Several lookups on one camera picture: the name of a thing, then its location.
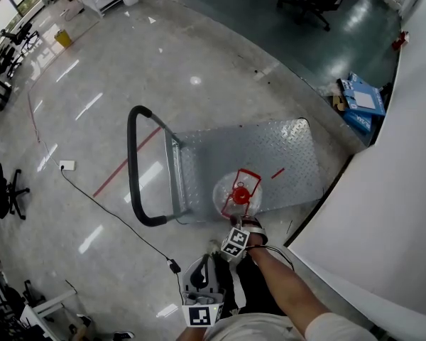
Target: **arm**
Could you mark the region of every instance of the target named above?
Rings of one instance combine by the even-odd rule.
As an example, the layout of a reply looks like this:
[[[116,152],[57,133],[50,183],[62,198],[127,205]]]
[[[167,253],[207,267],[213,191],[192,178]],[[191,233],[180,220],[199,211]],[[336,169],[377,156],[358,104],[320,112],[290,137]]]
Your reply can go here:
[[[261,237],[251,234],[248,245],[261,244]],[[319,315],[330,312],[309,289],[307,284],[267,249],[249,249],[266,280],[271,295],[293,325],[305,336],[307,326]]]
[[[202,341],[204,339],[206,328],[186,327],[178,336],[177,341]]]

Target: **power cord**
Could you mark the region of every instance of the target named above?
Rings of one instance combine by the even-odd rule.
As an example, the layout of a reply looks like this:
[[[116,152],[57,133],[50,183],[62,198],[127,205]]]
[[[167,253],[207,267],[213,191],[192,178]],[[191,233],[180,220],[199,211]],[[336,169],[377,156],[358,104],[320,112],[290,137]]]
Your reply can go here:
[[[271,245],[253,245],[252,247],[246,247],[246,250],[249,250],[252,248],[259,248],[259,247],[263,247],[264,249],[268,249],[280,254],[284,258],[284,260],[286,260],[289,263],[290,268],[292,268],[292,270],[295,271],[295,269],[293,268],[292,261],[286,255],[284,255],[284,253],[277,247],[272,247]]]
[[[111,216],[114,216],[115,218],[119,219],[124,225],[126,225],[140,240],[142,240],[143,242],[145,242],[150,248],[152,248],[153,250],[155,250],[156,252],[158,252],[159,254],[161,254],[162,256],[164,256],[165,260],[167,261],[167,264],[170,268],[170,270],[177,276],[177,283],[178,283],[178,293],[180,294],[180,298],[182,300],[182,304],[183,304],[183,297],[182,297],[182,292],[181,292],[181,288],[180,288],[180,279],[178,278],[178,273],[181,272],[181,268],[179,267],[179,265],[177,264],[177,262],[174,259],[170,259],[167,255],[165,255],[162,251],[156,249],[152,244],[150,244],[147,240],[145,240],[141,235],[139,235],[136,230],[134,230],[129,224],[127,224],[126,222],[124,222],[119,216],[115,215],[114,213],[110,212],[108,209],[105,208],[105,206],[101,205],[99,202],[95,201],[92,197],[88,196],[88,194],[86,194],[83,190],[81,190],[79,187],[77,187],[64,173],[63,173],[63,169],[65,167],[61,166],[60,167],[60,172],[62,173],[63,178],[72,186],[74,187],[76,190],[78,190],[79,192],[81,192],[85,197],[87,197],[89,200],[91,200],[92,202],[96,203],[98,206],[100,206],[105,212],[107,212],[108,214],[110,214]]]

